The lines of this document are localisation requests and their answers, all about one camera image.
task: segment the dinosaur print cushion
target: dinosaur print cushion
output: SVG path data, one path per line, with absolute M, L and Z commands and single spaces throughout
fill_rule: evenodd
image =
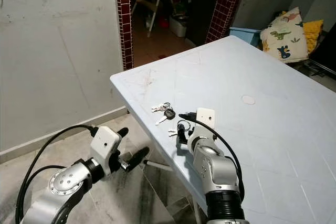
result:
M 298 7 L 274 19 L 260 33 L 263 51 L 284 63 L 308 59 L 307 42 Z

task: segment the white plastic box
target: white plastic box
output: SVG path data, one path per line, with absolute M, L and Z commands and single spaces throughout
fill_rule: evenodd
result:
M 184 37 L 187 31 L 186 22 L 178 22 L 172 16 L 169 17 L 169 29 L 178 37 Z

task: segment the white table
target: white table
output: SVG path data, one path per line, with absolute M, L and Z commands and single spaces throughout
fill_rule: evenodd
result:
M 177 156 L 167 135 L 179 118 L 155 126 L 162 113 L 151 113 L 153 105 L 171 102 L 176 114 L 215 110 L 215 129 L 242 164 L 250 223 L 336 223 L 336 93 L 234 36 L 111 81 L 204 210 L 192 156 Z

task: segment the red tiled door frame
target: red tiled door frame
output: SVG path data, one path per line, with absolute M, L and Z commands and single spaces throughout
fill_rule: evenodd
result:
M 123 70 L 134 66 L 130 0 L 117 0 Z
M 240 0 L 217 0 L 206 43 L 225 37 Z M 117 0 L 123 69 L 134 66 L 130 0 Z
M 205 43 L 224 38 L 236 14 L 240 0 L 217 0 Z

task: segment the cushion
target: cushion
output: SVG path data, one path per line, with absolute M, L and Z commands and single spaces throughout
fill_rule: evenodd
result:
M 303 23 L 303 30 L 307 40 L 308 54 L 313 52 L 316 47 L 317 40 L 322 32 L 323 19 L 312 22 Z
M 298 7 L 274 19 L 261 31 L 263 51 L 284 63 L 308 59 L 307 42 Z

